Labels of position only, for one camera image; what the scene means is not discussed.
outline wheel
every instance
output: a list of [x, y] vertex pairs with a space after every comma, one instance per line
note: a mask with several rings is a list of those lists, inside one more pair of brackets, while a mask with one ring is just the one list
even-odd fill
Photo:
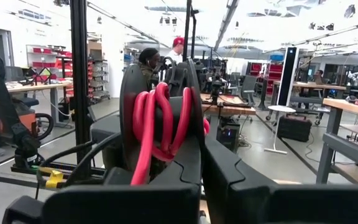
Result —
[[36, 113], [35, 119], [37, 122], [37, 129], [39, 130], [37, 139], [42, 140], [52, 132], [54, 121], [49, 114], [45, 113]]

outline coiled red cable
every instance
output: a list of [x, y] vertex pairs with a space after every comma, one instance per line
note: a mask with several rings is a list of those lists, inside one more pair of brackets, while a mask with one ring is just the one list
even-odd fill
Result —
[[[144, 91], [136, 97], [134, 114], [132, 115], [132, 128], [136, 139], [141, 142], [141, 149], [131, 185], [146, 183], [152, 155], [161, 161], [170, 162], [186, 138], [191, 115], [191, 90], [189, 88], [183, 90], [180, 119], [173, 142], [173, 113], [169, 97], [169, 87], [166, 83], [159, 83], [155, 90], [150, 91], [150, 93]], [[154, 145], [156, 101], [160, 105], [163, 114], [163, 133], [160, 148]], [[209, 133], [209, 123], [206, 119], [204, 119], [204, 133]]]

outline yellow clamp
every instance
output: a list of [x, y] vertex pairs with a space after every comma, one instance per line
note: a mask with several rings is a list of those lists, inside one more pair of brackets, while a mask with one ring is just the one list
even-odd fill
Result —
[[57, 170], [53, 170], [49, 167], [39, 167], [41, 172], [49, 173], [49, 180], [45, 184], [46, 188], [57, 188], [57, 184], [63, 182], [63, 173]]

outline ceiling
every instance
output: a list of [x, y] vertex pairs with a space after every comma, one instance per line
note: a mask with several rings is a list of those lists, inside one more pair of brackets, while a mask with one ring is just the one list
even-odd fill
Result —
[[[103, 29], [103, 25], [98, 24], [98, 17], [114, 17], [123, 26], [130, 27], [125, 29], [129, 47], [164, 50], [171, 46], [174, 37], [185, 35], [184, 0], [125, 0], [120, 4], [105, 0], [88, 2], [99, 9], [88, 8], [88, 32], [98, 33]], [[237, 7], [227, 7], [234, 5], [232, 2], [238, 2]], [[53, 18], [52, 24], [70, 28], [69, 7], [54, 6], [51, 0], [0, 0], [0, 9], [14, 11], [15, 7], [44, 13]], [[215, 0], [213, 3], [193, 0], [193, 8], [199, 10], [196, 15], [196, 55], [202, 54], [203, 50], [210, 52], [210, 48], [218, 45], [216, 52], [225, 57], [259, 58], [266, 52], [277, 52], [302, 40], [358, 25], [358, 0]], [[233, 12], [232, 16], [228, 16], [229, 11]], [[358, 29], [297, 46], [304, 52], [319, 50], [319, 54], [358, 53]]]
[[[203, 50], [209, 52], [209, 48], [214, 47], [219, 28], [228, 10], [226, 5], [230, 2], [231, 0], [216, 0], [211, 4], [209, 0], [193, 0], [193, 7], [200, 11], [196, 15], [196, 53], [202, 53]], [[127, 6], [121, 7], [127, 10], [115, 7], [111, 13], [116, 13], [120, 20], [125, 20], [142, 32], [152, 34], [157, 40], [170, 45], [174, 37], [184, 36], [185, 4], [186, 1], [177, 0], [126, 0], [125, 5], [132, 6], [130, 10]], [[354, 11], [348, 9], [352, 4]], [[177, 22], [174, 26], [172, 19], [175, 18]], [[310, 29], [311, 23], [315, 24], [313, 30]], [[330, 24], [334, 24], [333, 29], [328, 29], [327, 26]], [[218, 54], [228, 52], [229, 55], [235, 52], [236, 57], [247, 55], [249, 52], [255, 55], [258, 52], [278, 50], [288, 44], [354, 25], [358, 25], [358, 1], [355, 3], [351, 0], [326, 0], [319, 4], [318, 0], [240, 0], [217, 52]], [[151, 47], [155, 43], [133, 32], [129, 32], [128, 36], [129, 46], [140, 50]], [[358, 29], [320, 39], [317, 47], [316, 43], [314, 45], [313, 43], [303, 44], [300, 47], [310, 51], [356, 43], [357, 45], [350, 47], [336, 48], [329, 52], [320, 51], [320, 53], [358, 53]]]

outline red cap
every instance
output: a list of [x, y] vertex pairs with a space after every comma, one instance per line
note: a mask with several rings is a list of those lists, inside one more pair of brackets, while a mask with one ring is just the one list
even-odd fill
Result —
[[185, 44], [185, 39], [183, 37], [177, 37], [173, 40], [173, 46], [176, 47], [178, 44]]

